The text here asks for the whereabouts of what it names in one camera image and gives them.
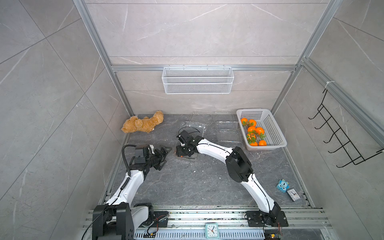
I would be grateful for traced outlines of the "clear clamshell container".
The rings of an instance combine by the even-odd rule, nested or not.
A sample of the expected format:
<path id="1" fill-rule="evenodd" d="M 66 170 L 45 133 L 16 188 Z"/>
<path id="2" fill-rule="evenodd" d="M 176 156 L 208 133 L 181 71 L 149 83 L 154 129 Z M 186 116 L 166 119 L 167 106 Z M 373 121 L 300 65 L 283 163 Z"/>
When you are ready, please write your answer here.
<path id="1" fill-rule="evenodd" d="M 204 113 L 193 113 L 186 121 L 182 121 L 179 133 L 186 131 L 189 135 L 203 137 L 212 121 L 212 116 Z"/>
<path id="2" fill-rule="evenodd" d="M 236 121 L 216 121 L 216 129 L 219 133 L 236 132 L 239 129 L 239 123 Z"/>
<path id="3" fill-rule="evenodd" d="M 235 147 L 239 147 L 241 149 L 245 148 L 244 143 L 240 141 L 219 140 L 217 144 L 232 149 L 234 149 Z"/>
<path id="4" fill-rule="evenodd" d="M 198 157 L 198 153 L 194 151 L 194 148 L 192 147 L 188 147 L 189 148 L 189 156 L 185 156 L 185 157 L 178 157 L 176 155 L 176 150 L 175 150 L 175 156 L 178 157 L 178 158 L 183 158 L 183 159 L 188 159 L 188 160 L 195 160 L 197 157 Z"/>

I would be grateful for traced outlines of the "leafy twin oranges container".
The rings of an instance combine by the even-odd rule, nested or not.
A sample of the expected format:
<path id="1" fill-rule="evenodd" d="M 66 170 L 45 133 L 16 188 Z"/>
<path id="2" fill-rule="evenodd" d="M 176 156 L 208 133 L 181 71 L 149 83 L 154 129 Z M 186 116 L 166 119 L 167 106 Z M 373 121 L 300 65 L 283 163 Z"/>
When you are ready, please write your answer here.
<path id="1" fill-rule="evenodd" d="M 261 139 L 265 138 L 265 130 L 261 127 L 248 127 L 248 133 L 253 133 Z"/>
<path id="2" fill-rule="evenodd" d="M 241 124 L 243 127 L 255 127 L 257 126 L 257 122 L 253 119 L 248 120 L 247 118 L 241 119 Z"/>

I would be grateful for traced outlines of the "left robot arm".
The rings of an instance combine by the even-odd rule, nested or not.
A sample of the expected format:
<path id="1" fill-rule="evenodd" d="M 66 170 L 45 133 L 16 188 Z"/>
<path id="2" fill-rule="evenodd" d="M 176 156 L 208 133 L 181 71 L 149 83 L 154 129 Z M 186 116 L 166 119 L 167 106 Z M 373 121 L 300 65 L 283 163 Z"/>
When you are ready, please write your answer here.
<path id="1" fill-rule="evenodd" d="M 122 158 L 126 167 L 125 178 L 119 189 L 104 205 L 98 205 L 93 211 L 92 239 L 102 237 L 107 229 L 107 222 L 116 217 L 116 235 L 122 240 L 132 240 L 140 225 L 151 227 L 156 222 L 151 203 L 132 206 L 133 198 L 140 185 L 146 179 L 150 168 L 160 171 L 165 165 L 166 157 L 171 147 L 161 146 L 155 149 L 153 145 L 131 145 L 122 147 Z"/>

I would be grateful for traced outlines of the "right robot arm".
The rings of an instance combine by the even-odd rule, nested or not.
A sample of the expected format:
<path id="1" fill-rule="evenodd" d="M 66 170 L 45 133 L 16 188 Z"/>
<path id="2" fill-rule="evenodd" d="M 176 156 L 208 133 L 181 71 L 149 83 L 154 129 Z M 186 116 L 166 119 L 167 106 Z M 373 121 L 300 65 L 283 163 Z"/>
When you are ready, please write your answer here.
<path id="1" fill-rule="evenodd" d="M 187 131 L 179 133 L 177 139 L 181 143 L 177 146 L 177 156 L 191 157 L 193 154 L 199 153 L 225 163 L 231 179 L 243 185 L 255 200 L 261 214 L 261 221 L 268 226 L 278 224 L 278 216 L 282 212 L 281 208 L 261 186 L 250 160 L 240 147 L 223 147 L 201 136 L 193 137 Z"/>

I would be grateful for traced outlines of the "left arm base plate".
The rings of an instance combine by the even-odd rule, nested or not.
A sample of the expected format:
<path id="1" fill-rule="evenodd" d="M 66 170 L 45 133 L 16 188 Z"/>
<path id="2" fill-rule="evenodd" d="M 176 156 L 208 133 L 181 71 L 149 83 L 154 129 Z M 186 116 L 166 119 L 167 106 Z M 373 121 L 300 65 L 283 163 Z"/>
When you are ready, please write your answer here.
<path id="1" fill-rule="evenodd" d="M 155 227 L 166 228 L 168 226 L 169 215 L 170 213 L 167 211 L 154 212 L 153 216 L 143 222 L 140 227 L 148 228 L 152 224 L 155 224 Z"/>

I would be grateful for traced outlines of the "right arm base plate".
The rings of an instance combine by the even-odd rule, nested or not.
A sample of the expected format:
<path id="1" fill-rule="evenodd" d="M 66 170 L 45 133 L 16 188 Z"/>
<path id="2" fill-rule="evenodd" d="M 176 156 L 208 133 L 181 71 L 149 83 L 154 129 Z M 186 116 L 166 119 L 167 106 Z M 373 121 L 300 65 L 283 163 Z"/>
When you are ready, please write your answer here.
<path id="1" fill-rule="evenodd" d="M 274 213 L 264 213 L 261 211 L 246 211 L 245 219 L 249 227 L 288 227 L 289 223 L 283 211 L 277 215 Z"/>

